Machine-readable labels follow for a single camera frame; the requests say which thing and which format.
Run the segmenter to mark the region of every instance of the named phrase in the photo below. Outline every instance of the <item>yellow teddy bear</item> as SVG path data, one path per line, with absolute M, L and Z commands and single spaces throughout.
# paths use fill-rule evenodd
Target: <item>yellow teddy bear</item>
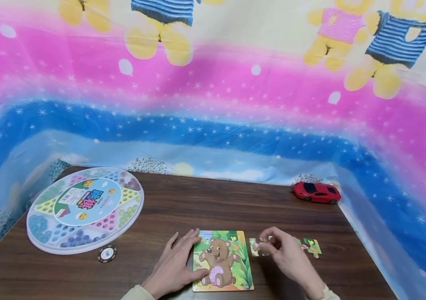
M 367 17 L 374 39 L 361 66 L 346 76 L 347 90 L 356 91 L 373 78 L 377 97 L 395 97 L 402 83 L 398 67 L 411 69 L 426 48 L 426 0 L 392 0 L 389 9 Z
M 108 32 L 111 28 L 110 0 L 59 0 L 58 12 L 71 26 L 80 25 L 84 13 L 94 29 Z
M 320 26 L 316 40 L 304 54 L 303 60 L 313 66 L 324 56 L 329 70 L 339 70 L 352 45 L 364 43 L 368 37 L 363 14 L 374 0 L 335 0 L 335 7 L 314 10 L 308 22 Z
M 198 4 L 222 4 L 224 0 L 197 0 Z M 130 53 L 141 60 L 156 54 L 158 43 L 169 63 L 185 66 L 193 59 L 188 32 L 193 24 L 194 0 L 131 0 L 134 25 L 125 35 Z

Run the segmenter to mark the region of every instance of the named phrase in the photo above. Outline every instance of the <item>pink shirt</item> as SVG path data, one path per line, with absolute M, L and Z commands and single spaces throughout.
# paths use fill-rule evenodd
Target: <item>pink shirt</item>
M 318 33 L 325 38 L 352 44 L 359 29 L 364 26 L 362 15 L 352 15 L 330 7 L 323 10 L 323 18 Z

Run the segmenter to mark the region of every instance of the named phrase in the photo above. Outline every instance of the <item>blue stripe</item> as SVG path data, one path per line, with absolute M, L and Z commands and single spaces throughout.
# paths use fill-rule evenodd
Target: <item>blue stripe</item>
M 132 0 L 132 4 L 174 17 L 193 15 L 193 0 Z
M 388 12 L 378 13 L 378 29 L 367 53 L 380 54 L 387 60 L 397 60 L 397 63 L 408 62 L 408 67 L 412 67 L 426 48 L 426 22 L 399 19 Z M 419 28 L 420 32 L 414 40 L 406 41 L 406 35 L 411 28 Z

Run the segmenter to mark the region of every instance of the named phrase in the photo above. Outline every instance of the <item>right hand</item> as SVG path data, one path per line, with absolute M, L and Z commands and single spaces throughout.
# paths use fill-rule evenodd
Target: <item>right hand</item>
M 323 297 L 324 282 L 317 274 L 296 238 L 276 227 L 268 228 L 261 233 L 263 240 L 273 238 L 269 242 L 261 242 L 258 247 L 269 253 L 278 268 L 289 278 L 296 281 L 306 291 L 311 300 Z

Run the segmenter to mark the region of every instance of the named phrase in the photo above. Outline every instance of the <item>game board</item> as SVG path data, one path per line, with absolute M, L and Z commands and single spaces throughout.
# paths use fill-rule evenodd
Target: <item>game board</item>
M 36 198 L 27 215 L 27 234 L 48 253 L 87 252 L 123 234 L 140 214 L 143 199 L 143 187 L 127 171 L 112 167 L 78 171 Z
M 193 270 L 209 269 L 194 292 L 254 290 L 248 248 L 243 231 L 201 230 L 194 245 Z

